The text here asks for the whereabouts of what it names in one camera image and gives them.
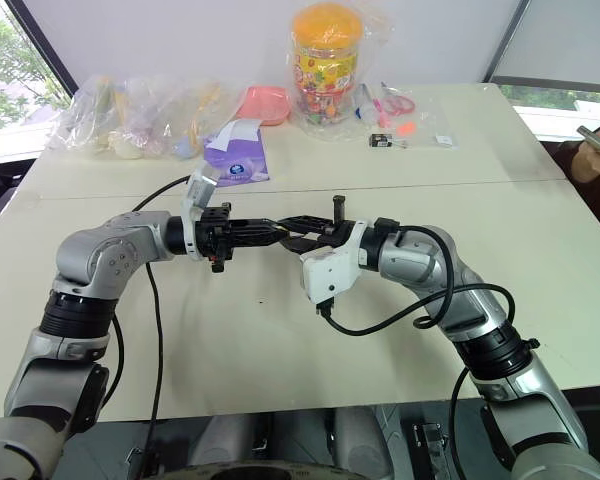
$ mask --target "white wall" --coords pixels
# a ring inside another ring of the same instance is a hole
[[[517,5],[517,0],[370,1],[395,25],[370,76],[402,83],[480,81]],[[173,73],[284,84],[289,24],[305,2],[25,3],[78,84],[94,73],[119,78]]]
[[[532,0],[495,74],[600,84],[600,0]]]

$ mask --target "small black item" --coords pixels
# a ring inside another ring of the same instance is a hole
[[[390,147],[393,145],[393,136],[388,133],[372,133],[369,136],[370,147]]]
[[[344,222],[344,195],[333,196],[333,225],[338,228]]]

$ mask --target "cable connector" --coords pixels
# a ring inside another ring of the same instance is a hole
[[[324,317],[325,315],[331,315],[331,310],[336,303],[335,298],[327,298],[326,300],[316,305],[316,314]]]
[[[535,350],[536,348],[540,347],[540,342],[538,341],[537,338],[530,338],[529,340],[525,340],[525,342],[527,344],[527,347],[529,347],[529,350]]]
[[[390,233],[395,233],[400,228],[400,222],[391,218],[379,217],[373,224],[374,233],[383,239]]]

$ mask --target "window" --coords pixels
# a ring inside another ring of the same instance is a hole
[[[69,96],[0,0],[0,163],[35,158]]]
[[[500,90],[538,140],[580,140],[580,125],[600,126],[600,93],[520,85]]]

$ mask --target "pink container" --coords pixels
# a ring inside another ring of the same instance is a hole
[[[282,87],[249,87],[238,118],[257,118],[262,125],[279,125],[291,111],[289,96]]]

